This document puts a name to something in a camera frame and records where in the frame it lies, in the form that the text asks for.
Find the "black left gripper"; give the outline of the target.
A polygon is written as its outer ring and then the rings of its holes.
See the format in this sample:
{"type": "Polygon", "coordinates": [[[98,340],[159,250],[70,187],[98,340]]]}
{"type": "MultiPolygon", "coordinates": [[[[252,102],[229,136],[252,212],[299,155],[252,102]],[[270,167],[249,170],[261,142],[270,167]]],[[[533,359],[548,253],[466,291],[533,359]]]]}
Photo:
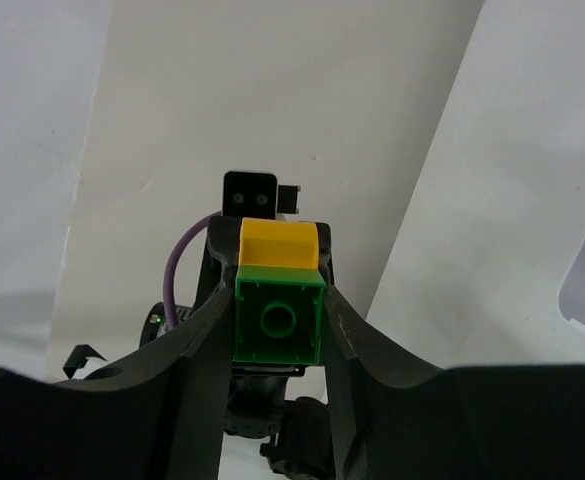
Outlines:
{"type": "MultiPolygon", "coordinates": [[[[275,435],[285,413],[285,392],[289,379],[303,375],[306,368],[314,366],[249,364],[233,360],[235,282],[238,268],[241,267],[238,264],[239,237],[244,218],[217,217],[210,221],[194,306],[202,307],[220,289],[227,288],[230,291],[232,373],[226,432],[230,435],[275,435]]],[[[324,229],[318,224],[316,226],[319,238],[317,270],[323,276],[327,288],[333,277],[330,267],[320,262],[320,235],[324,229]]]]}

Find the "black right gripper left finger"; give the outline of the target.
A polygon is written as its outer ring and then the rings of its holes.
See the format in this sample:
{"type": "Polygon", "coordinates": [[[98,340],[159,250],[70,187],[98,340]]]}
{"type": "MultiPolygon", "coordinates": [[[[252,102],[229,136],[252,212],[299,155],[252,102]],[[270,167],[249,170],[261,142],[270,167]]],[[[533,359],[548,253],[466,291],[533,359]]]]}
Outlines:
{"type": "Polygon", "coordinates": [[[82,380],[0,368],[0,479],[214,479],[231,376],[230,291],[82,380]]]}

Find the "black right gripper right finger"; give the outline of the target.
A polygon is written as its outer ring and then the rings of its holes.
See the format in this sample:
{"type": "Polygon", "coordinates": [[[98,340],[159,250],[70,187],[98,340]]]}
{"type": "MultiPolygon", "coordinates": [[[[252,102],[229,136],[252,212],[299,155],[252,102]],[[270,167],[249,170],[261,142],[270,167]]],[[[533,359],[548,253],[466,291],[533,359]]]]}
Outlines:
{"type": "Polygon", "coordinates": [[[441,369],[335,287],[325,366],[340,479],[585,479],[585,365],[441,369]]]}

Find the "green lego brick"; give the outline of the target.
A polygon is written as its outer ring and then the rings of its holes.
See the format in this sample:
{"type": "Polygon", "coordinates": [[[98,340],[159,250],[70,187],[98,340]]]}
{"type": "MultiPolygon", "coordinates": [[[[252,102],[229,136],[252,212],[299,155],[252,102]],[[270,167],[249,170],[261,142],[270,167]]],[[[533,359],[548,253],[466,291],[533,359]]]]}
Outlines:
{"type": "Polygon", "coordinates": [[[238,363],[319,363],[326,282],[318,270],[241,266],[235,282],[238,363]]]}

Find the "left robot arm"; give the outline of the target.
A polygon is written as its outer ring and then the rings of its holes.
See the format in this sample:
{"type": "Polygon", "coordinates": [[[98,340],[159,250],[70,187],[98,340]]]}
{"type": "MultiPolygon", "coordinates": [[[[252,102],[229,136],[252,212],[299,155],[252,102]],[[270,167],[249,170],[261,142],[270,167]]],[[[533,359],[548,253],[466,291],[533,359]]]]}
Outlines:
{"type": "Polygon", "coordinates": [[[210,215],[187,232],[207,235],[194,308],[184,320],[215,326],[186,352],[158,419],[154,457],[140,466],[129,430],[97,463],[100,479],[213,479],[224,435],[261,441],[273,472],[331,479],[328,409],[285,397],[287,382],[319,362],[331,268],[327,227],[210,215]]]}

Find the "yellow striped lego brick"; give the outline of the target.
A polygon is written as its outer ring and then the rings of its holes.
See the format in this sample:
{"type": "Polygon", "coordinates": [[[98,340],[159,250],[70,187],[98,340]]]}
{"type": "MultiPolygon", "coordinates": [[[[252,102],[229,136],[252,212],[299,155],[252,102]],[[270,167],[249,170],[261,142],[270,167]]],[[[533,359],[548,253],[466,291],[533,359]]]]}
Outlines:
{"type": "Polygon", "coordinates": [[[239,237],[240,266],[317,270],[318,229],[312,222],[244,218],[239,237]]]}

